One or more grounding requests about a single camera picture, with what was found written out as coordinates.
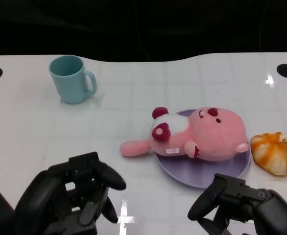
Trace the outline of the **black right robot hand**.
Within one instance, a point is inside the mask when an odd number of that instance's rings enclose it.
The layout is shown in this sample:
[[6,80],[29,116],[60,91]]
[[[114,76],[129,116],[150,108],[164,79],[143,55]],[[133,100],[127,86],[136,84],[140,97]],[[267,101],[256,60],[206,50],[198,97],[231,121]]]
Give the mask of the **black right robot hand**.
[[210,235],[230,234],[230,220],[254,221],[259,235],[287,235],[287,202],[279,193],[219,173],[194,202],[188,218]]

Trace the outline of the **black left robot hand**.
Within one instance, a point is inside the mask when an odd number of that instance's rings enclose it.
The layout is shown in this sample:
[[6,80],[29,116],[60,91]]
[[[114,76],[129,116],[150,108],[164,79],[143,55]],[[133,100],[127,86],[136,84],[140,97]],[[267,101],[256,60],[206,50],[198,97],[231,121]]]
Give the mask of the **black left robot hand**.
[[124,179],[97,152],[71,157],[41,171],[15,208],[16,235],[96,235],[103,215],[118,222],[109,189],[124,190]]

